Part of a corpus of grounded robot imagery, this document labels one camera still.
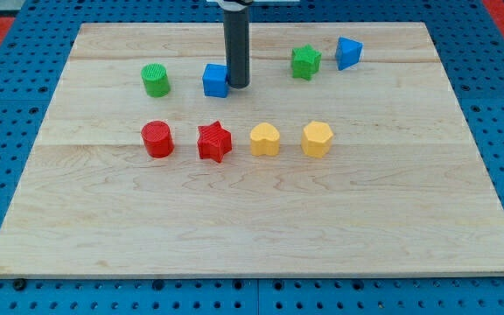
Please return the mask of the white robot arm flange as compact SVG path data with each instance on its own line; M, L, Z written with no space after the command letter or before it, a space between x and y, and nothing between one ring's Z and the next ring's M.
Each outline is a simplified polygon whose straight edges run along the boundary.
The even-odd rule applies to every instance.
M250 6L280 7L298 5L300 0L206 0L208 6L219 6L227 11L241 11Z

